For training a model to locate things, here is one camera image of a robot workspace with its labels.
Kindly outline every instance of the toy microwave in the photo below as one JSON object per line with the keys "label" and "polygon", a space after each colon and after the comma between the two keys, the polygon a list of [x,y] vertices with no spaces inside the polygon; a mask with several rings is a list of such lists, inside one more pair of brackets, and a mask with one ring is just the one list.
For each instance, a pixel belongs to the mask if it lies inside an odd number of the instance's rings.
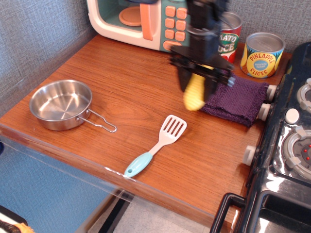
{"label": "toy microwave", "polygon": [[87,0],[88,16],[98,34],[132,45],[169,51],[189,44],[190,19],[185,0],[158,0],[153,4],[126,0]]}

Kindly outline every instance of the pineapple slices can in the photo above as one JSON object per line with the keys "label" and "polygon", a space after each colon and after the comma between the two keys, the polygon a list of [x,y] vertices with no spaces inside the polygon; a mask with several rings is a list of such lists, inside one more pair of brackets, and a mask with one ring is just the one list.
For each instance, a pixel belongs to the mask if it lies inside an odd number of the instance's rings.
{"label": "pineapple slices can", "polygon": [[285,41],[272,33],[250,34],[245,43],[241,70],[255,78],[267,78],[276,72]]}

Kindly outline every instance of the blue floor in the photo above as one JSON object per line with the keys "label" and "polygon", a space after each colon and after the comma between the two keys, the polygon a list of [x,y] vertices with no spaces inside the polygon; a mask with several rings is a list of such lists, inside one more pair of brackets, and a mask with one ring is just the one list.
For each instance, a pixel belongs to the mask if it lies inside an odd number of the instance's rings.
{"label": "blue floor", "polygon": [[5,145],[0,155],[0,205],[26,219],[36,233],[75,232],[114,189],[20,144],[13,147]]}

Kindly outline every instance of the blue spatula handle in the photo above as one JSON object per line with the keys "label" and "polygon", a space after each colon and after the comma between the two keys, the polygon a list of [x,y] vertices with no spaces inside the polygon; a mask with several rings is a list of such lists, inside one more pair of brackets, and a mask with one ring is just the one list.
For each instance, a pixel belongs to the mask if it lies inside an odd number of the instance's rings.
{"label": "blue spatula handle", "polygon": [[140,156],[138,156],[125,170],[125,176],[133,177],[136,176],[138,173],[144,170],[145,167],[150,163],[152,160],[152,154],[146,152]]}

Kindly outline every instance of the spatula head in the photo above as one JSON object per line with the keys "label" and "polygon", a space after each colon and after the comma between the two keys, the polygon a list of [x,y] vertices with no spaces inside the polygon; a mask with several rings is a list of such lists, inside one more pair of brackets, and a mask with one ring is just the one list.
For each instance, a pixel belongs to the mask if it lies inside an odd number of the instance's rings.
{"label": "spatula head", "polygon": [[167,144],[175,142],[185,131],[187,123],[174,115],[169,115],[160,130],[159,140],[167,141]]}

